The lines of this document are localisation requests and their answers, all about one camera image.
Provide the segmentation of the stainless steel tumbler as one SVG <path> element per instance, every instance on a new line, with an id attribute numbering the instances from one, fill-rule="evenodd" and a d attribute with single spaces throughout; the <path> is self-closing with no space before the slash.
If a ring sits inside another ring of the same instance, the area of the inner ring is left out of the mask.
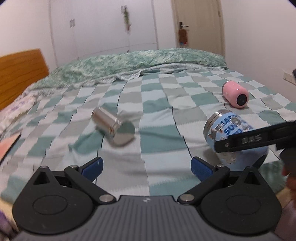
<path id="1" fill-rule="evenodd" d="M 97 129 L 104 133 L 114 146 L 124 146 L 134 139 L 133 123 L 112 114 L 102 106 L 95 108 L 91 117 Z"/>

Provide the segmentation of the pink cup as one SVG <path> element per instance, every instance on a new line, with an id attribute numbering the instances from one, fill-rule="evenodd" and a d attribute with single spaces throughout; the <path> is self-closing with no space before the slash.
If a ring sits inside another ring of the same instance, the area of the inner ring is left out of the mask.
<path id="1" fill-rule="evenodd" d="M 223 84 L 222 95 L 230 105 L 238 109 L 244 108 L 249 101 L 248 91 L 232 80 L 228 80 Z"/>

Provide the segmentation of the pink book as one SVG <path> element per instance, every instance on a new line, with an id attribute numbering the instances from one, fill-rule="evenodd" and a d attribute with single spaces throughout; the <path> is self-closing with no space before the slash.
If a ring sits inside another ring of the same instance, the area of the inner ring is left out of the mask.
<path id="1" fill-rule="evenodd" d="M 21 132 L 17 132 L 10 137 L 7 137 L 3 139 L 0 142 L 0 160 L 2 161 L 6 154 L 9 152 L 9 150 L 12 148 L 12 146 L 15 144 L 15 142 L 19 139 L 21 136 Z"/>

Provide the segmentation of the floral lace pillow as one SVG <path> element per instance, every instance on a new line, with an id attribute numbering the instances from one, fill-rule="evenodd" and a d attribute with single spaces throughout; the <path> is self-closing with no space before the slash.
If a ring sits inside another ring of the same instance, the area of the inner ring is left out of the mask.
<path id="1" fill-rule="evenodd" d="M 22 114 L 27 113 L 37 102 L 38 93 L 33 90 L 25 90 L 11 104 L 1 110 L 1 135 Z"/>

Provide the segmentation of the checkered green bedspread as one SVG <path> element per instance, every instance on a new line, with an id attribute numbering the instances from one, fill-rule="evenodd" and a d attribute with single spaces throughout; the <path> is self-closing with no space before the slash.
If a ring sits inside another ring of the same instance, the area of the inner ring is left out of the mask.
<path id="1" fill-rule="evenodd" d="M 231 110 L 221 93 L 228 80 L 248 90 L 247 107 L 234 113 L 254 128 L 295 120 L 293 102 L 223 68 L 156 71 L 128 81 L 68 87 L 40 97 L 6 131 L 6 137 L 21 136 L 1 164 L 1 198 L 13 203 L 40 166 L 62 170 L 95 157 L 104 161 L 95 182 L 114 196 L 178 196 L 199 182 L 190 170 L 192 157 L 219 163 L 203 129 L 215 111 Z M 98 106 L 132 121 L 132 142 L 123 147 L 109 142 L 91 118 Z"/>

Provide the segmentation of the beige wooden door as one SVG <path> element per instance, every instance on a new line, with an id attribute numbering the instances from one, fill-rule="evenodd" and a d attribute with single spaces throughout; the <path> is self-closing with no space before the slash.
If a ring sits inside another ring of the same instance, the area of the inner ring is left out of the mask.
<path id="1" fill-rule="evenodd" d="M 177 47 L 179 22 L 188 27 L 188 43 L 184 48 L 203 50 L 225 55 L 224 20 L 221 1 L 217 0 L 183 0 L 172 1 L 173 20 Z"/>

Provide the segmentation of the wooden headboard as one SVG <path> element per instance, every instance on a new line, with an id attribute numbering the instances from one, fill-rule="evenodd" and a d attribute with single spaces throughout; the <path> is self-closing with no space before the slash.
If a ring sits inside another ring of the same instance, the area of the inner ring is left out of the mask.
<path id="1" fill-rule="evenodd" d="M 1 109 L 11 104 L 31 84 L 49 75 L 40 49 L 32 49 L 1 57 Z"/>

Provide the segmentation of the green floral quilt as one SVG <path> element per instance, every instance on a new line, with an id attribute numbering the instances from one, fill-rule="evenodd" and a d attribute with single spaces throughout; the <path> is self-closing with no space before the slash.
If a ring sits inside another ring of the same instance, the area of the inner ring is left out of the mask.
<path id="1" fill-rule="evenodd" d="M 70 62 L 32 84 L 30 90 L 90 86 L 111 83 L 116 78 L 130 80 L 149 68 L 175 68 L 178 64 L 227 68 L 222 55 L 202 50 L 171 48 L 133 51 Z"/>

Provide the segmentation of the white wardrobe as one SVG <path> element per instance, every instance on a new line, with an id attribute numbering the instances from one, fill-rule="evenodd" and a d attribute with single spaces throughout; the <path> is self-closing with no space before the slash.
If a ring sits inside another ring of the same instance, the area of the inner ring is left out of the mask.
<path id="1" fill-rule="evenodd" d="M 57 66 L 97 55 L 158 49 L 152 1 L 49 1 L 49 15 Z"/>

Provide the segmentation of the hanging green plant ornament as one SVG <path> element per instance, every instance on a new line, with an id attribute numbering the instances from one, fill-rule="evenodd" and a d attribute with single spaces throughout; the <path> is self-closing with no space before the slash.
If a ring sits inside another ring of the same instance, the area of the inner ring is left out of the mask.
<path id="1" fill-rule="evenodd" d="M 126 31 L 129 32 L 131 23 L 130 23 L 130 13 L 128 12 L 127 6 L 123 7 L 123 17 L 125 21 Z"/>

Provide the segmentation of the white wall socket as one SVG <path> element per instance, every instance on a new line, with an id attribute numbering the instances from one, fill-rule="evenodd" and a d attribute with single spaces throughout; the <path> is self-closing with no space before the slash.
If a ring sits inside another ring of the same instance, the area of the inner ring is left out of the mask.
<path id="1" fill-rule="evenodd" d="M 294 85 L 296 85 L 296 81 L 295 81 L 295 77 L 292 75 L 292 74 L 289 74 L 289 73 L 284 73 L 283 74 L 283 79 L 287 82 L 290 82 Z"/>

